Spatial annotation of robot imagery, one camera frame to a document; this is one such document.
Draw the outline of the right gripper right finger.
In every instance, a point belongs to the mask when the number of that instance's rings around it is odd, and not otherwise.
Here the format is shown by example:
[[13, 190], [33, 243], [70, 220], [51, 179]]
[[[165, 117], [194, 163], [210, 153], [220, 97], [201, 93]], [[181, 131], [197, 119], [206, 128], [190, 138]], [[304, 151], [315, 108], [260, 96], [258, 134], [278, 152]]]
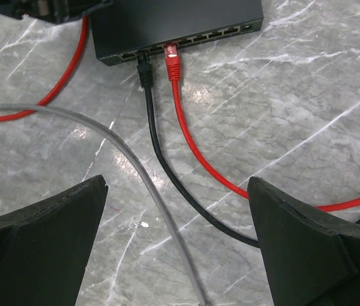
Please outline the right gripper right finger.
[[275, 305], [360, 305], [360, 225], [258, 177], [250, 210]]

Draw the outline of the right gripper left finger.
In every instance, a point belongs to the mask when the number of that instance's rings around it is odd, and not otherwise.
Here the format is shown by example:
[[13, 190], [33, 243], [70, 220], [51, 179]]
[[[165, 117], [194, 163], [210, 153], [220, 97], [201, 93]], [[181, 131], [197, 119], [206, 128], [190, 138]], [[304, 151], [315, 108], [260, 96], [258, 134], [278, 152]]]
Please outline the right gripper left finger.
[[0, 305], [75, 305], [107, 193], [97, 175], [0, 216]]

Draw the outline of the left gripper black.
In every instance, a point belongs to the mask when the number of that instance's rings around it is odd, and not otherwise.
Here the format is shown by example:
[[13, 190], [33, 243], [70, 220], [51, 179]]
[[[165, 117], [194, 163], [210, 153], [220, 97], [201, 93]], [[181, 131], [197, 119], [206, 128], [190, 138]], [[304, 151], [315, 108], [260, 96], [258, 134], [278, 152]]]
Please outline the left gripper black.
[[52, 24], [64, 24], [112, 4], [111, 0], [0, 0], [0, 15], [17, 20], [28, 16]]

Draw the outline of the black network switch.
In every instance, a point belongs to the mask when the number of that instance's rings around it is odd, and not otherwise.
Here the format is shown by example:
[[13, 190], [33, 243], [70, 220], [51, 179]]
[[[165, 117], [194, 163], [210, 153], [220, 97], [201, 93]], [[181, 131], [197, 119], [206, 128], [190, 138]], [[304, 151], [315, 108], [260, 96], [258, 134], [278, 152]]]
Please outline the black network switch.
[[114, 1], [89, 17], [96, 58], [107, 66], [142, 50], [162, 54], [169, 43], [186, 48], [257, 32], [263, 19], [261, 0]]

